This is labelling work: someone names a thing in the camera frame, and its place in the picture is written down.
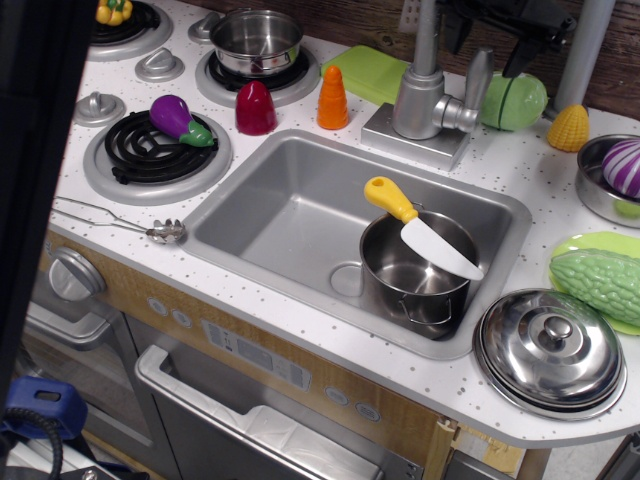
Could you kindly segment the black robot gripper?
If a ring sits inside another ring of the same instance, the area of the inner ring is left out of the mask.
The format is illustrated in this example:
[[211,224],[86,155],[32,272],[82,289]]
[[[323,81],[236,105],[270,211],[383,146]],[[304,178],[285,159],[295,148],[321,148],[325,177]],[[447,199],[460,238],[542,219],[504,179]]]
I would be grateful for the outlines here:
[[524,72],[549,44],[559,44],[576,29],[576,20],[555,1],[438,1],[444,14],[445,47],[457,54],[476,21],[519,40],[502,71],[504,78]]

